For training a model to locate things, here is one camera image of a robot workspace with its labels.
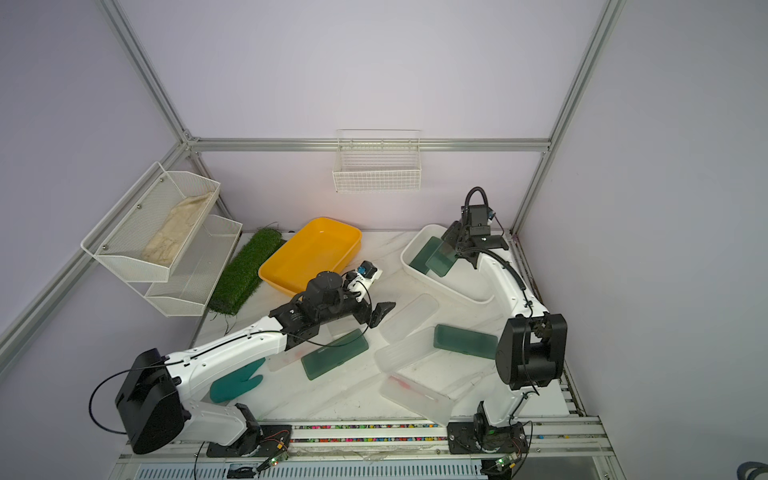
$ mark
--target artificial grass mat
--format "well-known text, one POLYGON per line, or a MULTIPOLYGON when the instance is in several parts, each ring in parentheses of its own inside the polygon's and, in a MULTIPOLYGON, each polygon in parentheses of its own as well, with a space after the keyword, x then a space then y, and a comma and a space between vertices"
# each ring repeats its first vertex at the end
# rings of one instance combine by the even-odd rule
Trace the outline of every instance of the artificial grass mat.
POLYGON ((248 297, 261 284, 259 267, 284 243, 283 235, 277 230, 263 228, 257 231, 230 264, 224 267, 208 308, 224 315, 237 315, 248 297))

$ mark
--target metal grille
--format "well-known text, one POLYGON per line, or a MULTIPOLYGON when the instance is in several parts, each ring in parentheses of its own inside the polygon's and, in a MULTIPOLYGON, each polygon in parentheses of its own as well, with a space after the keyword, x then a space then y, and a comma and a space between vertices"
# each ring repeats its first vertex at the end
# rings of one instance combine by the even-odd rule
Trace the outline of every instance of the metal grille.
POLYGON ((159 170, 158 179, 147 189, 128 215, 110 233, 94 258, 124 282, 166 282, 176 270, 180 259, 194 238, 202 219, 216 203, 220 184, 209 178, 185 171, 166 172, 160 164, 151 170, 159 170), (157 265, 142 260, 141 254, 152 237, 163 226, 170 209, 187 197, 212 193, 201 211, 200 219, 187 235, 179 253, 170 266, 157 265))
MULTIPOLYGON (((250 466, 254 470, 259 462, 230 463, 226 466, 197 464, 198 478, 226 478, 229 468, 250 466)), ((142 464, 135 478, 154 480, 165 478, 193 478, 194 464, 142 464)), ((445 458, 443 460, 381 460, 378 462, 282 462, 262 472, 259 478, 323 478, 325 480, 465 480, 484 479, 480 473, 481 462, 469 458, 445 458)))
POLYGON ((208 215, 174 274, 167 282, 153 283, 147 301, 166 316, 202 315, 242 226, 208 215))
POLYGON ((333 183, 343 194, 418 190, 419 141, 339 141, 333 183))

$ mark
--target green grass mat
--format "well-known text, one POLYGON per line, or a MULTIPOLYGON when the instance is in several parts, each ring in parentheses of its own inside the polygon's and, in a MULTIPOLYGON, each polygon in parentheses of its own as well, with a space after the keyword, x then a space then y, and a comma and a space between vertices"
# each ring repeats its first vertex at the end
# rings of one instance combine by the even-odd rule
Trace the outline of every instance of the green grass mat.
POLYGON ((256 232, 224 268, 208 308, 224 315, 237 315, 248 297, 261 284, 259 267, 283 243, 283 235, 277 230, 263 228, 256 232))
POLYGON ((493 360, 496 358, 498 339, 495 335, 489 333, 480 333, 474 330, 439 324, 435 327, 433 345, 436 349, 450 350, 493 360))

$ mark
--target white plastic tray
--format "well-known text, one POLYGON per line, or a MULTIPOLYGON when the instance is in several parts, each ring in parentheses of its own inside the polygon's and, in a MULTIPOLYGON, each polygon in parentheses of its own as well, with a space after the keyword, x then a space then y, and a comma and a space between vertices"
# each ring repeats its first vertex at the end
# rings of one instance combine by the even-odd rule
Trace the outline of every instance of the white plastic tray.
POLYGON ((447 228, 434 224, 422 228, 400 254, 402 268, 408 275, 447 293, 465 305, 480 306, 490 303, 493 300, 491 287, 467 260, 456 260, 448 274, 443 277, 437 276, 431 270, 425 275, 409 265, 431 237, 440 238, 446 230, 447 228))
POLYGON ((379 393, 385 399, 411 412, 423 415, 424 418, 438 425, 447 426, 451 421, 453 400, 420 383, 392 375, 384 380, 379 393))

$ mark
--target white wire basket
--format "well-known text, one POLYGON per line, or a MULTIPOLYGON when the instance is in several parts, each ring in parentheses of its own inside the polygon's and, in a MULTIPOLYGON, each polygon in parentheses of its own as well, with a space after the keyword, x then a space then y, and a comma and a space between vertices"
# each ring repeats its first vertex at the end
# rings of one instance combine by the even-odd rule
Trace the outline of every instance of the white wire basket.
POLYGON ((333 183, 341 194, 419 190, 419 139, 339 139, 333 183))
POLYGON ((152 283, 143 294, 165 316, 203 315, 243 228, 242 223, 213 214, 201 223, 170 279, 152 283))
POLYGON ((150 167, 145 176, 148 174, 157 178, 101 245, 89 250, 86 243, 93 232, 81 242, 83 250, 124 282, 169 281, 219 197, 220 184, 210 178, 186 171, 166 171, 159 163, 150 167), (212 195, 201 207, 199 218, 170 265, 143 260, 144 248, 163 226, 170 209, 184 198, 208 193, 212 195))

